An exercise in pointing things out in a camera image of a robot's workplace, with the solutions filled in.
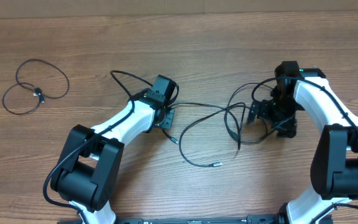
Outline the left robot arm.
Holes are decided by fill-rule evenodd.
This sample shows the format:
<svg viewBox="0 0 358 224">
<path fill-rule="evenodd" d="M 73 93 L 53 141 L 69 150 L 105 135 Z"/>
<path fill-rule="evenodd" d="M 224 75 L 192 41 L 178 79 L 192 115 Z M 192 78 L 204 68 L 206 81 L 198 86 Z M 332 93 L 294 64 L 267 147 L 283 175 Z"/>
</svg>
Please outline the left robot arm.
<svg viewBox="0 0 358 224">
<path fill-rule="evenodd" d="M 169 106 L 179 87 L 158 75 L 154 84 L 129 95 L 126 107 L 102 124 L 71 129 L 57 165 L 44 183 L 76 210 L 77 223 L 115 223 L 109 198 L 117 180 L 122 153 L 136 136 L 154 127 L 170 128 L 174 110 Z"/>
</svg>

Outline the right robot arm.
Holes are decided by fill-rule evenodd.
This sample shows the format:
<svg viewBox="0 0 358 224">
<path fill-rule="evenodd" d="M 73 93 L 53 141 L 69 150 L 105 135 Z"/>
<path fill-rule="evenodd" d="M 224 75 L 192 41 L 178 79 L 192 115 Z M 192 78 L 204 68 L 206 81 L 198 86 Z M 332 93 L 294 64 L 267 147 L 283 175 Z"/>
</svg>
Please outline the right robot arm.
<svg viewBox="0 0 358 224">
<path fill-rule="evenodd" d="M 267 121 L 277 135 L 296 135 L 297 111 L 309 114 L 320 133 L 310 167 L 310 186 L 276 215 L 257 215 L 256 223 L 332 223 L 339 207 L 358 210 L 358 117 L 332 91 L 318 68 L 300 68 L 283 61 L 269 100 L 252 100 L 247 123 Z"/>
</svg>

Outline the black cable silver connector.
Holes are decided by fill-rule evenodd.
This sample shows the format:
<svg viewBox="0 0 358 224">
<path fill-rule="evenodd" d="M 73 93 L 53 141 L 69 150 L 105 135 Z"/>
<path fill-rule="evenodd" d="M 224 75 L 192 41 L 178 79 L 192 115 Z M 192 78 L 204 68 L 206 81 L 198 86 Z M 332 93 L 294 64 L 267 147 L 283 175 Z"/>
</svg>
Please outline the black cable silver connector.
<svg viewBox="0 0 358 224">
<path fill-rule="evenodd" d="M 249 108 L 244 102 L 234 103 L 227 106 L 212 105 L 207 103 L 182 102 L 175 103 L 174 106 L 200 106 L 202 108 L 211 108 L 212 112 L 191 122 L 180 133 L 178 138 L 179 153 L 185 162 L 195 167 L 214 168 L 221 167 L 222 162 L 201 162 L 202 155 L 195 153 L 205 152 L 209 154 L 220 145 L 219 140 L 223 137 L 215 136 L 217 131 L 224 131 L 228 137 L 236 144 L 236 150 L 239 151 L 243 145 L 242 128 L 245 122 L 245 113 Z M 205 121 L 223 116 L 223 127 L 207 128 Z"/>
</svg>

